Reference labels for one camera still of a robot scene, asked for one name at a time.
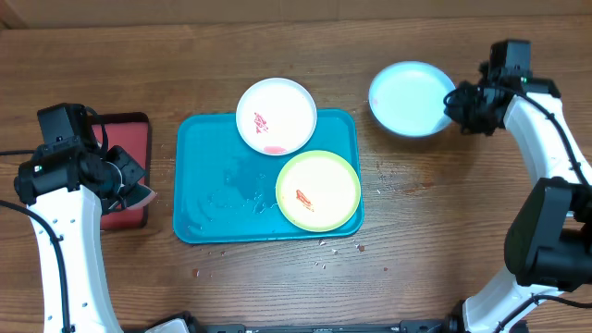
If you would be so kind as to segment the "light blue plate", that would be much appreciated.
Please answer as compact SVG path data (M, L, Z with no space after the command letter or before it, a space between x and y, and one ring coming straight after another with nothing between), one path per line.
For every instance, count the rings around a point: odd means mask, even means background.
M451 123L444 97L455 89L441 69L418 61L403 61L382 69L373 78L368 102L377 122L404 137L423 138Z

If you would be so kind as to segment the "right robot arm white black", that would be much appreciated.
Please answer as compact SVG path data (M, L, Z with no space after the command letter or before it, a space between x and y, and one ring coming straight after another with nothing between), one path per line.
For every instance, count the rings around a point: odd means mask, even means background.
M533 188L506 234L504 267L458 302L437 332L525 332L524 317L543 302L591 306L562 296L591 282L591 165L564 119L555 82L535 77L530 60L528 41L494 43L480 81L463 81L443 99L465 135L507 130Z

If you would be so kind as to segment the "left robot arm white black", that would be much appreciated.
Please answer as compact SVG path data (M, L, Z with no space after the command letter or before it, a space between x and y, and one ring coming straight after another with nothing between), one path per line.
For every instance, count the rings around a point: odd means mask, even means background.
M151 196L144 168L122 147L98 141L89 106L59 104L38 111L43 144L14 180L40 258L46 332L118 332L101 248L101 219L144 206Z

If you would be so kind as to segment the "dark green sponge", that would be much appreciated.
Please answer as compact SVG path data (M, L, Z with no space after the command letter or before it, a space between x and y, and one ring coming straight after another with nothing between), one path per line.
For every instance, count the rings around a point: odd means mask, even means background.
M155 198L155 196L155 191L138 183L123 196L122 208L124 210L143 209Z

